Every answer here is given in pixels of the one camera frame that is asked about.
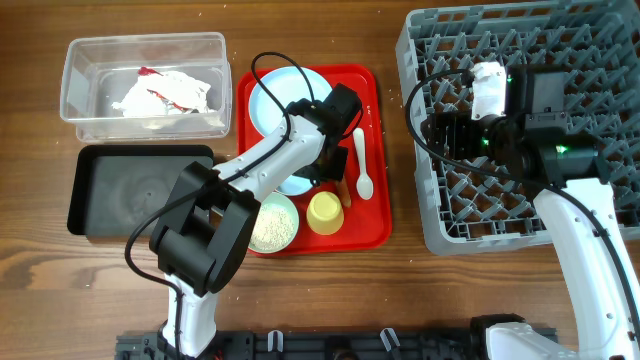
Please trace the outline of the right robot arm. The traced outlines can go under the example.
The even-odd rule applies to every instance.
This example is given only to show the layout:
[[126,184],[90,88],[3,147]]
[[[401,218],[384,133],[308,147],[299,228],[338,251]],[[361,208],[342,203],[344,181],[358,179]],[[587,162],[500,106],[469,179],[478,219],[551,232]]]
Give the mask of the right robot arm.
[[475,320],[485,359],[635,359],[639,280],[620,234],[605,157],[588,134],[567,130],[564,74],[553,66],[483,62],[459,71],[473,93],[467,112],[410,125],[432,158],[472,171],[485,156],[493,176],[522,185],[548,231],[579,335],[573,352],[513,315]]

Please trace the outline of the large light blue plate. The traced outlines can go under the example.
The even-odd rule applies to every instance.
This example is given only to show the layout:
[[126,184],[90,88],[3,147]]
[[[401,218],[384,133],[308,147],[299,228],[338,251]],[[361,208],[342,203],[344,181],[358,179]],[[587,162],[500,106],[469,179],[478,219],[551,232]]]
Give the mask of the large light blue plate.
[[[302,68],[302,70],[309,80],[314,99],[324,101],[332,90],[329,82],[311,69]],[[306,81],[294,66],[273,70],[262,76],[261,82],[283,107],[301,99],[311,99]],[[250,94],[249,117],[262,136],[269,135],[283,121],[282,110],[260,85],[256,85]]]

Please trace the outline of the white paper waste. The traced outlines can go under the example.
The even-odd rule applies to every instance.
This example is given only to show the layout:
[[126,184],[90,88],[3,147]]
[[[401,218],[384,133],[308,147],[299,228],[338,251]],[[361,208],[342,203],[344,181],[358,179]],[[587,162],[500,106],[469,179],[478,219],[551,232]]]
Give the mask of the white paper waste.
[[111,107],[125,117],[171,116],[209,111],[211,85],[184,72],[140,67],[136,83]]

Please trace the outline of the small light blue bowl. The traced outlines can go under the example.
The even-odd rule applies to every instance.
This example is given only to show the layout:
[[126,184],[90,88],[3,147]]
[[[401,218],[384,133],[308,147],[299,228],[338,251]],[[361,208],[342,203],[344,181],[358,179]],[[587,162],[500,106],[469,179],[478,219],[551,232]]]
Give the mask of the small light blue bowl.
[[309,192],[312,188],[313,185],[309,179],[291,175],[275,191],[285,196],[299,196]]

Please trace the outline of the white rice grains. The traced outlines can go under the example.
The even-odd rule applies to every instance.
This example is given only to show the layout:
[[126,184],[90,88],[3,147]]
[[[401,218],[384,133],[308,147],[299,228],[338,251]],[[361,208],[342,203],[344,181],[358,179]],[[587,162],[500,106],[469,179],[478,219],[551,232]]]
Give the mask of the white rice grains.
[[296,232],[292,215],[283,207],[266,204],[260,208],[250,240],[250,248],[262,253],[286,247]]

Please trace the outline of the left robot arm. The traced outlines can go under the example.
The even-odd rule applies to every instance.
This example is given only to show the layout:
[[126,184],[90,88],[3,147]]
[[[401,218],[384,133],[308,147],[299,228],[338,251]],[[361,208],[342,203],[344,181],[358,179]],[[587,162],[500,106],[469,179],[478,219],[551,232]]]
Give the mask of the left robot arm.
[[172,358],[197,358],[213,340],[217,294],[245,258],[261,203],[291,175],[342,178],[340,143],[361,112],[357,93],[337,84],[323,100],[290,103],[281,124],[237,158],[180,173],[149,242],[170,289],[162,338]]

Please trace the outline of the orange carrot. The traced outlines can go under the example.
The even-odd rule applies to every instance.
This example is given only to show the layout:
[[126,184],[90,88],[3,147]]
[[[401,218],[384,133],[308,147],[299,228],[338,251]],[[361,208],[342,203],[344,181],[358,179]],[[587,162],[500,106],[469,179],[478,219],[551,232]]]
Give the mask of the orange carrot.
[[336,183],[336,189],[337,189],[337,193],[338,193],[338,197],[341,201],[341,204],[346,207],[346,208],[350,208],[352,205],[352,201],[351,201],[351,196],[349,193],[349,189],[348,189],[348,185],[346,183],[345,179],[342,179],[340,181],[338,181]]

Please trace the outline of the green bowl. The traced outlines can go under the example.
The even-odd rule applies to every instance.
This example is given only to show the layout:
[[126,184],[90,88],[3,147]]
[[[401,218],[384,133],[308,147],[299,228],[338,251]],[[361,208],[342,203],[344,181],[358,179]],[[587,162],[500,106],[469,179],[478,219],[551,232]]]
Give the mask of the green bowl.
[[293,242],[299,224],[294,203],[288,197],[273,192],[261,204],[249,249],[260,254],[282,251]]

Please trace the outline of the white plastic spoon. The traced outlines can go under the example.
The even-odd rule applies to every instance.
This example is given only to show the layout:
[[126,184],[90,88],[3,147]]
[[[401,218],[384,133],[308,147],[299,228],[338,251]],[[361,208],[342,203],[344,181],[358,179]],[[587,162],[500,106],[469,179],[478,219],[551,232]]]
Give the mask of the white plastic spoon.
[[373,197],[374,184],[367,173],[365,136],[361,128],[353,131],[353,140],[359,165],[356,190],[363,200],[370,200]]

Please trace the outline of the yellow plastic cup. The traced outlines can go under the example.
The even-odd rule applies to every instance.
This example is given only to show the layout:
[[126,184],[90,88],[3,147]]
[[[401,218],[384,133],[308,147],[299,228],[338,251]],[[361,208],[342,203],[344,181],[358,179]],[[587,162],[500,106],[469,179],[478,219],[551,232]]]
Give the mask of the yellow plastic cup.
[[328,191],[315,194],[307,207],[306,219],[316,234],[336,233],[344,223],[344,212],[339,198]]

